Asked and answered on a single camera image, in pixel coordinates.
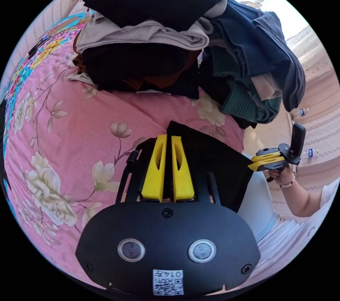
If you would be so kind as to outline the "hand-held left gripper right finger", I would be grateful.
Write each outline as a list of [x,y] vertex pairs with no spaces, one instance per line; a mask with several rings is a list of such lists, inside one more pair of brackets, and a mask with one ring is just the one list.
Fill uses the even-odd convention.
[[192,178],[180,136],[171,137],[174,199],[194,199]]

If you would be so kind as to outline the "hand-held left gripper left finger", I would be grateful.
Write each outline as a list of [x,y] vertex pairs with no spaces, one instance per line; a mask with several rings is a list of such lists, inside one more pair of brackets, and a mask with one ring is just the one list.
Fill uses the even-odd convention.
[[156,138],[141,190],[143,198],[162,198],[166,163],[167,135]]

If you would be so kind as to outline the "person's right hand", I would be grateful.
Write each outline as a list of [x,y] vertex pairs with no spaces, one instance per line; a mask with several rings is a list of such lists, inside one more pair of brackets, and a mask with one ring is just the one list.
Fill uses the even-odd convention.
[[290,166],[275,170],[269,170],[268,173],[269,176],[274,179],[276,184],[280,186],[280,188],[288,188],[295,181],[295,175],[292,172]]

